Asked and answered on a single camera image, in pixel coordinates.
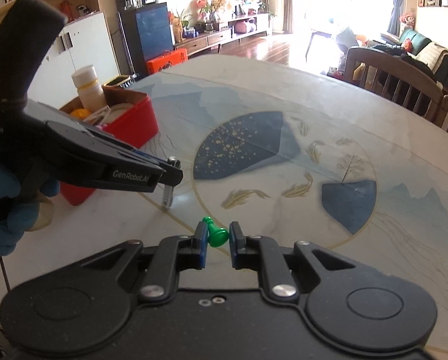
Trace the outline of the blue gloved left hand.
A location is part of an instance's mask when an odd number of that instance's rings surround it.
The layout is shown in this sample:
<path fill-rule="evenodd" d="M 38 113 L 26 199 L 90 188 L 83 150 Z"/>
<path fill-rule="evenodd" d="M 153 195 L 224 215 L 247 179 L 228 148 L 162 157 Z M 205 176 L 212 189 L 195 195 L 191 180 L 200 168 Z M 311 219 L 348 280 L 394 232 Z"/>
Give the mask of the blue gloved left hand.
<path fill-rule="evenodd" d="M 60 183 L 48 179 L 38 195 L 26 203 L 11 203 L 0 216 L 0 256 L 12 253 L 26 232 L 38 231 L 49 226 L 54 218 L 54 204 L 50 200 L 60 192 Z M 0 167 L 0 199 L 15 198 L 20 194 L 20 183 L 14 174 Z"/>

